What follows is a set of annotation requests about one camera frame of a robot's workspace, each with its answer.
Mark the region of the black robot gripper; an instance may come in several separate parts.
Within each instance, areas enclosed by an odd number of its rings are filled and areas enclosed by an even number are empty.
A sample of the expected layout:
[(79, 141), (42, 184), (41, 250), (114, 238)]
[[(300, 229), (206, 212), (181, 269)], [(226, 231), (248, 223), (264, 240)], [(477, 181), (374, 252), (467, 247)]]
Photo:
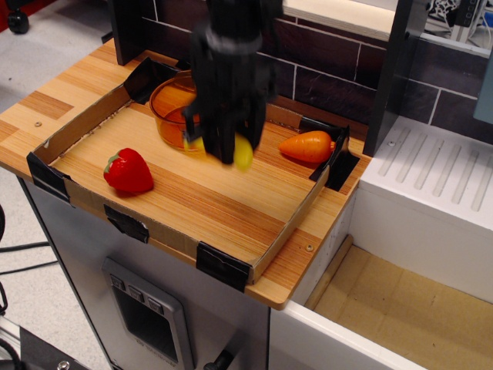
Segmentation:
[(267, 101), (276, 95), (275, 68), (258, 61), (262, 45), (262, 32), (252, 25), (234, 35), (204, 22), (190, 37), (196, 98), (184, 113), (186, 130), (194, 133), (193, 114), (199, 113), (206, 152), (227, 165), (233, 163), (235, 131), (258, 147)]

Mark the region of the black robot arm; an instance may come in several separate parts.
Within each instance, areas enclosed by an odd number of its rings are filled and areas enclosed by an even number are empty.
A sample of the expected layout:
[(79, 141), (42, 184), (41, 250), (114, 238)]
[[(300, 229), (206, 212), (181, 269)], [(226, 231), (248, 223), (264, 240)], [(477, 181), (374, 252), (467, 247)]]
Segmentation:
[(196, 98), (183, 110), (186, 141), (202, 139), (205, 151), (233, 163), (236, 136), (260, 143), (267, 103), (277, 96), (277, 69), (261, 62), (263, 33), (275, 35), (281, 1), (208, 1), (209, 17), (190, 38)]

